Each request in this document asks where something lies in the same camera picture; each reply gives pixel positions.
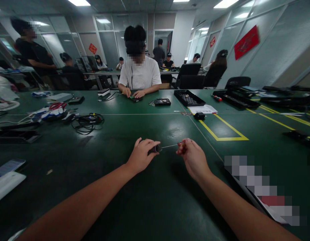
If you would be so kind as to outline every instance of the desk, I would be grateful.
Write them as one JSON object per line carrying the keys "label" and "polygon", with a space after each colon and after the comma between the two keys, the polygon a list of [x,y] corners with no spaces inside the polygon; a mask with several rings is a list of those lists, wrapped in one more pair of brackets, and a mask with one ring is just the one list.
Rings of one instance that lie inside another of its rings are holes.
{"label": "desk", "polygon": [[[221,159],[225,155],[250,156],[248,164],[261,166],[262,175],[270,176],[270,185],[277,186],[278,195],[292,196],[291,204],[300,206],[300,215],[308,215],[309,222],[310,166],[306,158],[310,152],[282,135],[289,131],[282,124],[309,134],[310,126],[263,108],[255,113],[238,111],[227,103],[215,102],[210,96],[212,90],[191,91],[218,110],[218,115],[208,115],[203,122],[218,138],[239,137],[235,129],[249,140],[217,141],[192,116],[174,112],[186,109],[173,90],[146,95],[137,103],[123,95],[98,102],[97,91],[69,91],[85,96],[85,101],[75,106],[80,114],[100,113],[105,123],[101,130],[89,134],[91,137],[79,135],[71,126],[59,122],[44,123],[37,129],[42,137],[36,142],[0,145],[0,166],[13,158],[26,159],[28,163],[21,171],[27,178],[0,201],[0,240],[8,240],[70,195],[127,162],[139,137],[159,140],[162,146],[185,137],[194,139],[204,150],[212,172],[240,195],[241,190]],[[31,97],[30,92],[19,96],[20,106],[0,117],[0,121],[18,121],[26,112],[47,105],[44,98]],[[149,106],[156,98],[169,98],[172,105]],[[285,228],[302,240],[310,240],[310,226]],[[167,148],[119,191],[83,240],[237,239],[189,177],[175,148]]]}

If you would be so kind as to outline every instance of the person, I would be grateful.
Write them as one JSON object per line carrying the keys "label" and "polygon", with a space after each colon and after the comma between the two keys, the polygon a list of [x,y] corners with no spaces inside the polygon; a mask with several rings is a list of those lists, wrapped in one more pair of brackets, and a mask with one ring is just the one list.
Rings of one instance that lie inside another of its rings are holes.
{"label": "person", "polygon": [[96,64],[97,64],[98,69],[107,69],[106,64],[104,64],[102,62],[102,59],[99,55],[95,55],[95,60],[96,60]]}
{"label": "person", "polygon": [[172,54],[171,53],[168,53],[167,54],[167,57],[166,57],[166,60],[163,62],[163,68],[172,68],[172,67],[175,67],[175,64],[174,62],[171,60],[172,58]]}
{"label": "person", "polygon": [[128,98],[131,90],[138,89],[133,97],[140,98],[159,90],[162,83],[157,62],[145,56],[145,40],[146,32],[142,26],[126,28],[124,41],[130,60],[122,66],[118,88]]}
{"label": "person", "polygon": [[163,40],[160,38],[158,40],[158,46],[153,49],[154,59],[157,61],[158,66],[163,65],[165,59],[165,51],[162,48]]}
{"label": "person", "polygon": [[[148,155],[148,151],[160,142],[141,139],[135,142],[127,163],[53,207],[24,230],[17,241],[81,240],[119,190],[145,170],[159,154]],[[198,183],[239,241],[300,240],[215,176],[203,150],[195,141],[187,138],[183,143],[184,146],[178,147],[176,154],[183,158],[189,175]]]}
{"label": "person", "polygon": [[20,34],[15,47],[22,57],[28,60],[42,81],[48,85],[48,89],[55,90],[55,87],[64,89],[65,86],[60,79],[53,83],[48,77],[48,75],[57,75],[56,66],[52,55],[43,46],[33,41],[36,38],[36,33],[31,24],[18,18],[11,18],[10,21],[16,32]]}
{"label": "person", "polygon": [[116,70],[121,70],[124,64],[124,59],[123,57],[119,58],[119,64],[116,66]]}
{"label": "person", "polygon": [[59,56],[61,60],[65,63],[65,66],[61,68],[61,71],[64,74],[78,74],[83,80],[83,83],[86,89],[90,89],[93,86],[92,81],[88,80],[87,76],[84,75],[83,72],[79,68],[73,66],[73,61],[72,61],[71,56],[69,56],[69,54],[64,52],[64,53],[60,53]]}
{"label": "person", "polygon": [[212,63],[206,65],[203,68],[204,72],[208,72],[210,70],[210,68],[213,68],[214,66],[225,66],[227,67],[227,61],[226,61],[226,57],[227,57],[228,51],[227,50],[221,50],[217,56],[215,61],[213,61]]}
{"label": "person", "polygon": [[189,60],[188,64],[200,64],[200,61],[198,60],[201,57],[199,53],[194,54],[193,59]]}

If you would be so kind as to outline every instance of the paper sheet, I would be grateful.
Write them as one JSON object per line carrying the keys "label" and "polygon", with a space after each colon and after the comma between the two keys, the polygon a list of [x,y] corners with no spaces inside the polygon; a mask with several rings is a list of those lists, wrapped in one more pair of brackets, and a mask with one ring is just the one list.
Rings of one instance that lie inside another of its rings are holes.
{"label": "paper sheet", "polygon": [[194,106],[194,107],[189,107],[189,110],[193,113],[196,114],[198,112],[202,112],[203,114],[212,114],[212,113],[217,113],[217,110],[214,109],[210,105],[204,105],[204,106]]}

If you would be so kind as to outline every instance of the hand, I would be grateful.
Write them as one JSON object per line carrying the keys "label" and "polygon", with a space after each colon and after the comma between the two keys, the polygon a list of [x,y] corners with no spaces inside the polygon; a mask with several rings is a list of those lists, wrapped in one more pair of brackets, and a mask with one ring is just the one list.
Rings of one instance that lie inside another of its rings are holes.
{"label": "hand", "polygon": [[128,87],[125,87],[122,92],[127,96],[127,98],[131,96],[131,90]]}
{"label": "hand", "polygon": [[205,154],[197,143],[189,138],[184,139],[185,146],[178,147],[176,154],[183,157],[190,176],[199,181],[205,175],[212,175],[206,161]]}
{"label": "hand", "polygon": [[144,171],[151,160],[158,155],[159,153],[150,153],[148,151],[152,149],[154,146],[160,144],[160,142],[155,142],[150,139],[146,139],[141,141],[142,138],[138,138],[135,142],[134,150],[131,156],[128,159],[126,165],[130,170],[133,171],[134,174],[137,174],[141,171]]}
{"label": "hand", "polygon": [[135,98],[141,98],[145,95],[145,91],[144,90],[137,90],[134,94],[133,97],[135,96]]}

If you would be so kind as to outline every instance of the tangled cable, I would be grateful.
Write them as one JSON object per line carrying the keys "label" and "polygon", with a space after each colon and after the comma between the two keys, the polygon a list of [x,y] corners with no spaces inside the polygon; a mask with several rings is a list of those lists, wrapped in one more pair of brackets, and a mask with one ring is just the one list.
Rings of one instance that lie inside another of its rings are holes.
{"label": "tangled cable", "polygon": [[82,135],[88,135],[96,129],[97,125],[102,125],[105,122],[104,117],[101,114],[90,113],[89,115],[82,115],[76,118],[78,125],[74,126],[73,122],[71,126],[75,131]]}

